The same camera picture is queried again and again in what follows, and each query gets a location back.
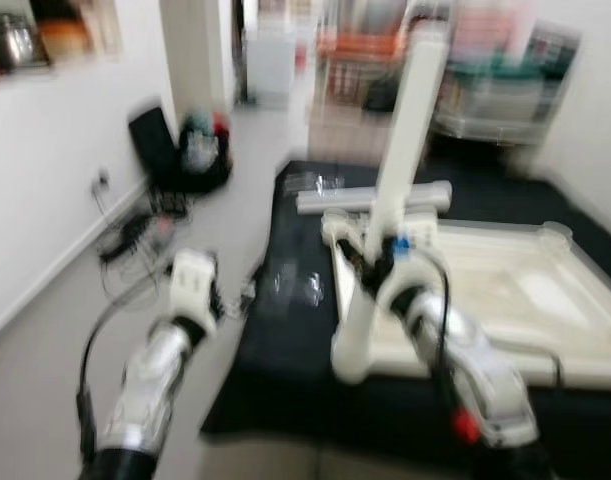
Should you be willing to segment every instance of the gray floor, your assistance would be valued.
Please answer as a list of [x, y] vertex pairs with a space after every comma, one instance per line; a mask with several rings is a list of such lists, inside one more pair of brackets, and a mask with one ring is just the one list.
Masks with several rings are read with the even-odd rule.
[[[297, 84], [288, 110], [232, 114], [231, 181], [223, 191], [196, 204], [193, 223], [177, 241], [177, 246], [216, 248], [226, 297], [238, 292], [264, 251], [277, 166], [288, 153], [305, 150], [310, 85], [305, 80]], [[161, 293], [153, 307], [120, 315], [97, 343], [90, 380], [100, 420], [117, 392], [126, 352], [163, 309], [164, 296]], [[0, 335], [0, 480], [76, 477], [74, 393], [79, 358], [106, 303], [97, 259], [88, 249]], [[209, 467], [204, 462], [206, 448], [196, 441], [197, 425], [227, 371], [240, 329], [240, 322], [226, 322], [219, 337], [195, 358], [157, 478], [218, 478], [204, 473]], [[254, 456], [253, 449], [249, 455]]]

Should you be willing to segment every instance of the blue component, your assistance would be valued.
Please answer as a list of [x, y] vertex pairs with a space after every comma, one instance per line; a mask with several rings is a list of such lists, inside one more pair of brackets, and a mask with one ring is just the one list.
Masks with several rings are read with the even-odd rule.
[[405, 257], [409, 253], [411, 245], [407, 237], [397, 237], [392, 245], [392, 253], [395, 257]]

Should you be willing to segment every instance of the table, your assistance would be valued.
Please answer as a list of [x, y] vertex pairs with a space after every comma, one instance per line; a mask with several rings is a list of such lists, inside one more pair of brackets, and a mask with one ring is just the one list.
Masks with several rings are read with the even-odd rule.
[[[371, 377], [340, 383], [330, 366], [338, 322], [331, 258], [320, 239], [320, 217], [298, 216], [286, 178], [314, 172], [344, 178], [346, 187], [375, 184], [377, 169], [291, 161], [276, 177], [269, 244], [255, 273], [257, 296], [232, 368], [201, 432], [227, 441], [259, 432], [320, 445], [341, 445], [462, 469], [466, 458], [427, 380]], [[611, 237], [551, 185], [503, 175], [494, 161], [468, 164], [432, 159], [417, 182], [446, 179], [454, 187], [446, 218], [539, 225], [556, 221], [611, 277]], [[317, 273], [324, 297], [317, 306], [272, 293], [277, 272], [296, 265], [299, 278]], [[565, 478], [611, 478], [611, 393], [530, 389], [545, 444]]]

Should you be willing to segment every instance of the metal pot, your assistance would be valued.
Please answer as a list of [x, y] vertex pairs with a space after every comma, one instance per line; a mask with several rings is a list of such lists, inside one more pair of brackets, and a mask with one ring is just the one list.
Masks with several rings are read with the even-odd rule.
[[0, 12], [0, 71], [49, 65], [36, 30], [24, 15]]

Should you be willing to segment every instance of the white tray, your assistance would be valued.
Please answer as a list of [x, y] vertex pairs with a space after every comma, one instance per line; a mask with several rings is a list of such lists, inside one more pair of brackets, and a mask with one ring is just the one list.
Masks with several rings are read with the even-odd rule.
[[[452, 305], [493, 341], [554, 352], [566, 386], [611, 390], [611, 282], [571, 240], [540, 227], [472, 222], [411, 222], [406, 229], [421, 243], [434, 242], [450, 270]], [[345, 321], [354, 274], [339, 249], [332, 259]], [[370, 353], [371, 373], [428, 376], [399, 321], [378, 307]], [[551, 358], [508, 355], [528, 384], [555, 384]]]

